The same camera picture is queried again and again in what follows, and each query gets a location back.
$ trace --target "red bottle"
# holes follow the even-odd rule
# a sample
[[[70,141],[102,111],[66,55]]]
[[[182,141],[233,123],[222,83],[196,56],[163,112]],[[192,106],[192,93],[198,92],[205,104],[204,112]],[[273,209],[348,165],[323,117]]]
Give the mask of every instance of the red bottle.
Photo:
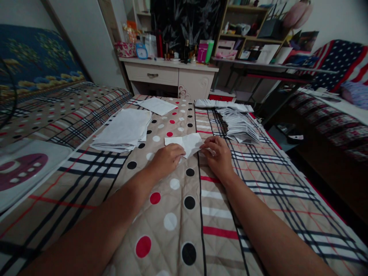
[[[162,57],[164,57],[164,48],[163,48],[161,30],[158,30],[158,32],[156,34],[156,43],[157,43],[157,56],[159,58],[162,58]]]

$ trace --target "person's hand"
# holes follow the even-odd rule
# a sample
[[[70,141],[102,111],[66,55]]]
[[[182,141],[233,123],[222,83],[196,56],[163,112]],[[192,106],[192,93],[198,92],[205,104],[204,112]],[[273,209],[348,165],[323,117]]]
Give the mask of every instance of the person's hand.
[[[175,171],[180,158],[184,155],[185,151],[182,146],[169,144],[156,152],[147,170],[159,181]]]
[[[208,137],[200,146],[201,152],[206,156],[208,165],[222,183],[232,178],[235,174],[231,164],[231,152],[226,141],[220,136]]]

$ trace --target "black curtain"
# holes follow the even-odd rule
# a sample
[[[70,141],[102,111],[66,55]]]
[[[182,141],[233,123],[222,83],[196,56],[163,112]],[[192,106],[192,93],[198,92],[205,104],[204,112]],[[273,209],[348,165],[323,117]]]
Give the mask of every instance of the black curtain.
[[[190,45],[199,44],[201,39],[216,39],[225,3],[225,0],[151,0],[152,30],[161,30],[169,49],[180,53],[187,39]]]

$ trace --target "pink basket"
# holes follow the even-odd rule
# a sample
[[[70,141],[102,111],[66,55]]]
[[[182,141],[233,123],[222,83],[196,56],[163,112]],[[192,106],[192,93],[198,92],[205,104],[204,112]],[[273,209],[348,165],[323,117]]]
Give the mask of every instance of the pink basket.
[[[136,56],[134,43],[116,42],[114,44],[120,58],[133,58]]]

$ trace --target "blue alarm clock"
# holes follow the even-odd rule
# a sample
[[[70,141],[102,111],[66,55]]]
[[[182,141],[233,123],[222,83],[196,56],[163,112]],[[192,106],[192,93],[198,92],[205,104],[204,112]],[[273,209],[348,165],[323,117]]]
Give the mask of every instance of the blue alarm clock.
[[[143,43],[137,43],[135,45],[135,49],[136,49],[136,52],[137,52],[137,56],[140,59],[147,59],[148,58],[148,52],[147,52],[146,46]]]

